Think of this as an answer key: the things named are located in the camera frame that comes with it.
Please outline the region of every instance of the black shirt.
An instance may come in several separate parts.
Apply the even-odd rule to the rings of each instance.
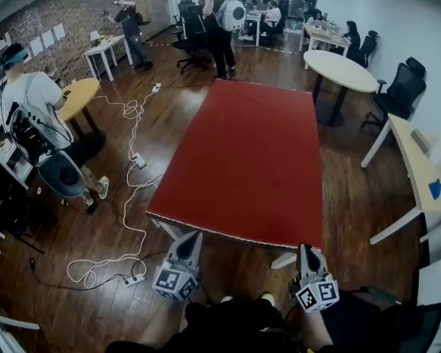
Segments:
[[[137,25],[137,13],[135,7],[124,7],[119,11],[115,17],[116,22],[121,22],[123,25],[123,32],[126,38],[139,35],[139,25]]]

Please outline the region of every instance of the table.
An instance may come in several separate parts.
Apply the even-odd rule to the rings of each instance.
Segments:
[[[433,164],[433,162],[421,151],[420,147],[411,136],[414,127],[408,121],[389,114],[389,120],[382,129],[380,135],[377,137],[376,142],[361,162],[361,167],[365,168],[373,159],[391,129],[404,158],[410,182],[412,183],[413,194],[415,195],[416,207],[411,209],[406,215],[385,230],[372,237],[370,239],[370,244],[376,244],[387,238],[421,213],[441,213],[441,195],[435,200],[429,190],[429,183],[441,179],[441,166]],[[425,136],[432,147],[434,147],[439,141],[439,138],[436,135],[425,134]],[[430,233],[423,236],[420,239],[420,242],[427,240],[428,236],[434,233],[435,231],[433,229]]]
[[[348,40],[340,37],[339,35],[331,34],[329,32],[324,32],[323,30],[320,30],[313,25],[302,25],[302,34],[301,34],[301,42],[299,43],[299,52],[302,51],[302,43],[304,42],[304,32],[307,32],[307,34],[310,36],[309,51],[313,49],[314,40],[319,40],[320,42],[330,43],[330,44],[334,44],[335,46],[343,47],[345,50],[343,52],[344,57],[346,57],[346,55],[348,54],[348,48],[350,46],[350,42]],[[309,65],[307,64],[307,62],[304,68],[309,69]]]
[[[147,215],[286,251],[321,247],[322,181],[310,93],[216,80],[179,144]]]
[[[378,87],[376,79],[369,71],[347,57],[329,51],[311,50],[304,54],[304,60],[310,68],[318,73],[313,96],[315,112],[320,124],[326,126],[341,126],[343,124],[344,120],[340,110],[348,89],[362,93],[373,93]],[[324,77],[342,85],[333,107],[317,100]]]
[[[99,87],[99,81],[94,78],[81,79],[65,87],[62,93],[65,94],[68,91],[70,93],[67,95],[64,107],[58,112],[59,117],[70,123],[82,144],[87,147],[89,158],[95,157],[106,143],[106,135],[98,129],[87,109],[87,105],[91,102]],[[92,129],[90,134],[85,134],[75,120],[75,115],[80,111],[82,111]]]
[[[108,59],[106,58],[106,54],[104,53],[107,49],[111,52],[111,59],[114,66],[117,66],[118,63],[116,62],[115,52],[113,51],[112,47],[115,44],[118,44],[120,42],[124,42],[124,48],[126,49],[127,59],[129,61],[129,64],[132,65],[132,56],[131,52],[129,50],[129,45],[127,44],[127,40],[124,37],[124,35],[119,35],[117,37],[113,37],[108,40],[104,40],[99,46],[92,47],[88,51],[86,51],[83,55],[85,56],[85,59],[87,60],[88,67],[90,67],[91,75],[94,79],[96,79],[96,73],[95,69],[93,68],[93,64],[90,60],[90,56],[93,57],[94,55],[100,54],[101,58],[103,60],[104,68],[106,69],[106,72],[108,73],[108,77],[110,78],[110,81],[114,81],[114,78],[112,77],[110,65],[108,64]]]
[[[246,17],[247,21],[256,21],[257,22],[257,41],[255,43],[255,46],[259,46],[259,22],[262,20],[262,15],[258,14],[258,13],[253,13],[253,12],[248,12],[247,13],[247,17]]]

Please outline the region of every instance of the brick wall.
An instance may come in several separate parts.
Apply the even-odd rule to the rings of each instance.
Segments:
[[[44,71],[48,66],[55,70],[65,84],[72,79],[90,76],[88,65],[82,54],[90,48],[90,32],[100,34],[122,34],[106,18],[102,11],[108,10],[113,16],[119,8],[112,5],[114,0],[37,0],[11,15],[0,23],[0,37],[9,32],[12,42],[19,42],[30,49],[29,42],[53,26],[62,22],[66,36],[45,49],[26,64],[27,71]],[[144,21],[151,24],[143,27],[144,37],[148,38],[170,26],[168,0],[132,0],[137,2],[137,10],[143,14]],[[116,57],[125,52],[123,44],[115,48]]]

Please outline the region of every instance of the white t-shirt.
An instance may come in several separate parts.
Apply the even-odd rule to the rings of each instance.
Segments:
[[[265,22],[269,26],[273,27],[273,24],[271,23],[271,21],[278,23],[281,20],[281,16],[282,16],[281,10],[278,7],[271,8],[270,10],[268,10],[268,12],[265,15]]]
[[[44,72],[22,74],[14,82],[7,82],[1,93],[0,104],[0,120],[4,129],[10,132],[7,118],[12,103],[23,104],[36,115],[36,118],[60,132],[57,133],[53,129],[42,126],[43,131],[54,138],[56,149],[66,148],[74,141],[74,137],[62,119],[58,118],[58,114],[56,114],[56,119],[53,108],[61,96],[62,91],[59,86]]]

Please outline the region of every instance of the white desk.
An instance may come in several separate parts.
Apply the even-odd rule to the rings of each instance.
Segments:
[[[339,35],[333,35],[328,32],[324,32],[323,30],[319,30],[313,25],[302,25],[302,34],[301,34],[301,42],[299,43],[299,52],[302,51],[302,44],[304,42],[304,32],[307,32],[307,34],[310,36],[309,51],[313,50],[313,43],[314,41],[318,40],[320,42],[343,47],[344,57],[346,57],[346,55],[348,54],[348,48],[350,46],[350,43],[345,38],[342,38]],[[304,66],[304,69],[309,69],[309,64],[307,64],[307,62],[306,65]]]
[[[401,150],[402,157],[404,158],[410,182],[412,183],[416,207],[411,209],[406,215],[384,229],[382,232],[372,237],[370,239],[370,244],[376,244],[387,238],[389,235],[407,225],[421,213],[427,212],[441,214],[441,194],[437,199],[434,199],[429,189],[429,183],[435,182],[437,179],[441,180],[441,165],[433,164],[433,162],[421,151],[420,147],[411,136],[414,127],[410,122],[389,114],[389,120],[382,129],[381,134],[377,137],[376,142],[361,162],[361,167],[365,168],[373,159],[391,128],[395,139],[397,140],[398,147]],[[434,147],[439,140],[436,135],[426,134],[425,137],[431,147]],[[437,229],[439,230],[440,227],[434,228],[430,233],[423,236],[420,239],[420,242],[427,240],[430,234],[435,234]]]
[[[117,66],[118,64],[116,63],[115,52],[113,51],[112,47],[115,44],[120,43],[121,41],[124,41],[124,47],[126,49],[127,59],[129,60],[129,64],[132,65],[132,56],[131,56],[131,52],[129,50],[129,45],[127,44],[126,38],[124,37],[124,35],[119,35],[119,36],[113,37],[109,40],[104,40],[99,46],[93,47],[84,53],[85,59],[87,60],[88,67],[90,67],[90,72],[91,72],[91,75],[93,78],[96,79],[98,77],[96,76],[95,69],[93,67],[93,63],[90,60],[90,56],[93,57],[94,55],[100,54],[101,58],[103,60],[104,68],[106,69],[106,72],[108,73],[108,77],[110,78],[110,81],[114,81],[114,79],[112,77],[111,70],[110,70],[110,65],[108,64],[108,59],[106,58],[106,54],[104,52],[107,49],[109,49],[111,51],[112,63],[115,66]]]
[[[262,19],[262,15],[259,13],[253,13],[253,12],[249,12],[247,13],[247,17],[246,20],[247,21],[256,21],[257,23],[257,41],[256,41],[256,46],[259,46],[259,22]]]

